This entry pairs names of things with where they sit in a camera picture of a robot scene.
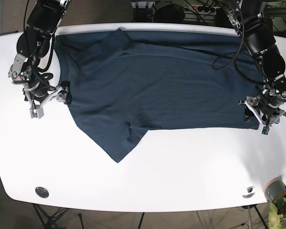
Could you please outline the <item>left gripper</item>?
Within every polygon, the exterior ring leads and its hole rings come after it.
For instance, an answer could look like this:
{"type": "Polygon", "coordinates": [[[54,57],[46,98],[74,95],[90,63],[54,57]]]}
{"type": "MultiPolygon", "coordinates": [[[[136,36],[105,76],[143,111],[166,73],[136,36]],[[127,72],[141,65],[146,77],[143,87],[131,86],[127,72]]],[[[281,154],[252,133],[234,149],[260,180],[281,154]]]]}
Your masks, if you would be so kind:
{"type": "Polygon", "coordinates": [[[245,122],[250,122],[255,118],[261,125],[272,126],[279,124],[282,116],[286,117],[286,111],[268,106],[258,96],[247,96],[245,100],[240,100],[239,105],[245,106],[245,122]]]}

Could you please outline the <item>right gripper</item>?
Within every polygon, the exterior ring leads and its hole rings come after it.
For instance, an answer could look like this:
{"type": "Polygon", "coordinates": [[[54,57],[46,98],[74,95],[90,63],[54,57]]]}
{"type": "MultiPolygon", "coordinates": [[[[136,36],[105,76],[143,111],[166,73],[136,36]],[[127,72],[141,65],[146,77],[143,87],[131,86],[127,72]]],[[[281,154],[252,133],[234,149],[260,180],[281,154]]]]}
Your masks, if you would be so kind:
{"type": "Polygon", "coordinates": [[[42,108],[51,100],[57,100],[64,104],[72,103],[71,84],[69,81],[62,81],[54,89],[41,82],[25,83],[23,86],[25,100],[31,105],[30,109],[42,108]]]}

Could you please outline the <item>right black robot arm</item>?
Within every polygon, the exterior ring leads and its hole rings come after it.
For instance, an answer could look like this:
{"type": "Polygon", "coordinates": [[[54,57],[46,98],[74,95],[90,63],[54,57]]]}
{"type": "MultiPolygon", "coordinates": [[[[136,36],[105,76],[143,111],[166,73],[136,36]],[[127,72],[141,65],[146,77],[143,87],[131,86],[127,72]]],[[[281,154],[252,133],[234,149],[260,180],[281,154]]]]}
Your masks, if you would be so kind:
{"type": "Polygon", "coordinates": [[[50,68],[56,30],[64,17],[69,0],[39,0],[29,16],[24,16],[23,34],[17,41],[17,55],[9,71],[15,85],[23,85],[25,100],[36,111],[52,98],[70,105],[70,83],[52,86],[50,68]]]}

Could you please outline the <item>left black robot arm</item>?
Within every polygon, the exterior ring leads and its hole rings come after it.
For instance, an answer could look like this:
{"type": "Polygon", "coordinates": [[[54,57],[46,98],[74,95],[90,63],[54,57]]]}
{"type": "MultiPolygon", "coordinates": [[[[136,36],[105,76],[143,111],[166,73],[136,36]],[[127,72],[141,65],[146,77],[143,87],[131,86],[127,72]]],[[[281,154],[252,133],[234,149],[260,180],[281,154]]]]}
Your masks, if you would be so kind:
{"type": "Polygon", "coordinates": [[[217,4],[227,15],[241,44],[249,51],[249,57],[262,76],[261,81],[253,80],[241,72],[237,66],[237,50],[231,59],[237,73],[245,80],[256,85],[257,96],[248,96],[241,100],[245,105],[244,119],[246,122],[255,117],[264,135],[273,124],[278,124],[286,111],[280,106],[286,103],[286,63],[276,45],[272,30],[268,27],[264,17],[266,0],[218,0],[217,4]]]}

